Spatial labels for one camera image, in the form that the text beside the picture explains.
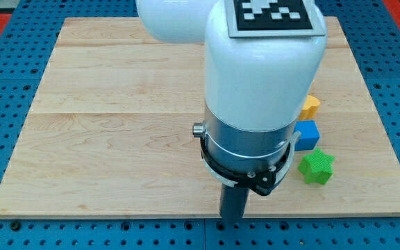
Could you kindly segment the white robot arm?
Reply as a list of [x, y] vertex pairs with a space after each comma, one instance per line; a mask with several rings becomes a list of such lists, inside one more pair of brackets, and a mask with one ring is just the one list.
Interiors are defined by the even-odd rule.
[[224, 185], [266, 196], [292, 164], [294, 129], [326, 47], [314, 1], [138, 0], [146, 31], [205, 46], [205, 118], [193, 133]]

